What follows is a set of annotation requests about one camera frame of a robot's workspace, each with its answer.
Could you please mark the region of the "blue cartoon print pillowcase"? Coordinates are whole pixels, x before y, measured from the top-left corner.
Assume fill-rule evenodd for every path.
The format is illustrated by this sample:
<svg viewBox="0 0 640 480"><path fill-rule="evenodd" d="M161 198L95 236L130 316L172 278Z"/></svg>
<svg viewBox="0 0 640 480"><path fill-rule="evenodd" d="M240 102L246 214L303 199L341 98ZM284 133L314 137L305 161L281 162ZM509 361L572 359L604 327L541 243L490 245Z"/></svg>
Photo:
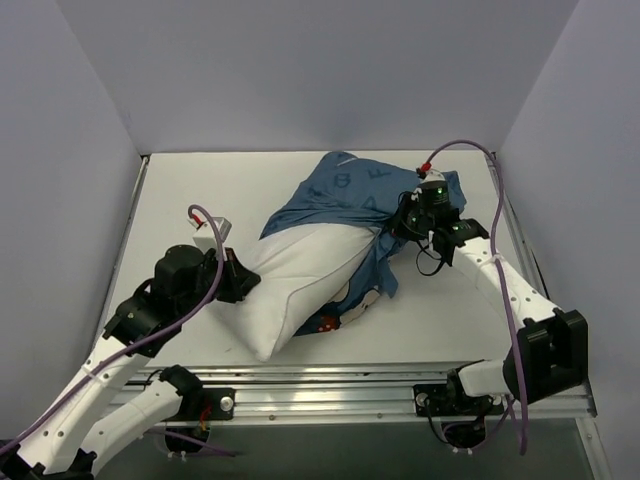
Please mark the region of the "blue cartoon print pillowcase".
<svg viewBox="0 0 640 480"><path fill-rule="evenodd" d="M348 152L329 152L289 201L271 215L261 238L291 227L321 223L364 227L376 233L369 252L349 279L346 296L316 309L297 329L297 336L337 330L362 315L380 295L396 294L398 281L390 259L406 242L384 228L396 213L401 195L413 191L420 182L408 169Z"/></svg>

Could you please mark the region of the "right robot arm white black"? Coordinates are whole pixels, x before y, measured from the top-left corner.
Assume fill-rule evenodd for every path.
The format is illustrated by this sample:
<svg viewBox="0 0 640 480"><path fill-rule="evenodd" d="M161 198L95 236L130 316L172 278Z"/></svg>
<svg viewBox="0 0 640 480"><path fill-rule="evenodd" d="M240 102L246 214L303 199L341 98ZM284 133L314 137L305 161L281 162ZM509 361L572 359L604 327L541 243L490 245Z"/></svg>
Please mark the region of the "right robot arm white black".
<svg viewBox="0 0 640 480"><path fill-rule="evenodd" d="M389 228L399 239L427 242L441 265L464 275L506 318L511 347L505 358L459 368L443 390L450 409L467 412L483 396L535 403L587 380L584 316L541 295L499 253L494 232L475 219L461 218L445 181L426 181L402 193Z"/></svg>

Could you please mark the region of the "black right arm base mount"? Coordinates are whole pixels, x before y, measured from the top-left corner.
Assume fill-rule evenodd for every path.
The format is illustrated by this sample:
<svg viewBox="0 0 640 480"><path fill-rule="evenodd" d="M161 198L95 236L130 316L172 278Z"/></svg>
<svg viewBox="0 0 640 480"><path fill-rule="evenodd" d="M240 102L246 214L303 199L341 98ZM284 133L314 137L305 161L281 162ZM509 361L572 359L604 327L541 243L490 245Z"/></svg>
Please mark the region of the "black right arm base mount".
<svg viewBox="0 0 640 480"><path fill-rule="evenodd" d="M415 413L418 417L463 416L462 404L444 384L416 384L412 387Z"/></svg>

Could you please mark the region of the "white pillow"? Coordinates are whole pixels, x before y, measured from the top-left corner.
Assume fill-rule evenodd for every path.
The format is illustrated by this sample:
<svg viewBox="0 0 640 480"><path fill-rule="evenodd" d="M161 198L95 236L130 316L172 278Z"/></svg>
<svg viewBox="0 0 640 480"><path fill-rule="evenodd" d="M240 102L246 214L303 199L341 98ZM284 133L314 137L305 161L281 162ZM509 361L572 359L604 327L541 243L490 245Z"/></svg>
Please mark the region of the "white pillow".
<svg viewBox="0 0 640 480"><path fill-rule="evenodd" d="M257 241L241 261L261 282L214 317L260 361L268 361L351 279L376 234L343 224L306 224Z"/></svg>

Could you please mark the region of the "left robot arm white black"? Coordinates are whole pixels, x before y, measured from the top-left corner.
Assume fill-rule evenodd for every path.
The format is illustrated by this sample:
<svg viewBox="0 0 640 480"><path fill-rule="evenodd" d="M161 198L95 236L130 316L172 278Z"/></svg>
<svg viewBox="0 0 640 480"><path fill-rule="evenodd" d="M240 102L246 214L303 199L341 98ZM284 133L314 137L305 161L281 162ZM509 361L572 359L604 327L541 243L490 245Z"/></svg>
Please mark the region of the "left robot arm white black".
<svg viewBox="0 0 640 480"><path fill-rule="evenodd" d="M117 308L70 384L33 426L1 444L7 479L92 479L120 451L157 423L194 417L202 383L186 368L163 369L142 393L105 410L127 382L183 324L218 300L244 300L261 281L232 249L169 248L144 281Z"/></svg>

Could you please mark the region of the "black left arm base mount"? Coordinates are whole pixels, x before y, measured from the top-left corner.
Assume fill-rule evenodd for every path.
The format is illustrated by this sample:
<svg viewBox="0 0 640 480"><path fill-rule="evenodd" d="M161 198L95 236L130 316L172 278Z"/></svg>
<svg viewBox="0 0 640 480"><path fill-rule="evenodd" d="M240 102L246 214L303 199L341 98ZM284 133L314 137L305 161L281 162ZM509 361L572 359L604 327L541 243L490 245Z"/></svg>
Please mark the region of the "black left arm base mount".
<svg viewBox="0 0 640 480"><path fill-rule="evenodd" d="M236 391L232 388L205 388L202 390L197 419L202 422L227 421L234 417Z"/></svg>

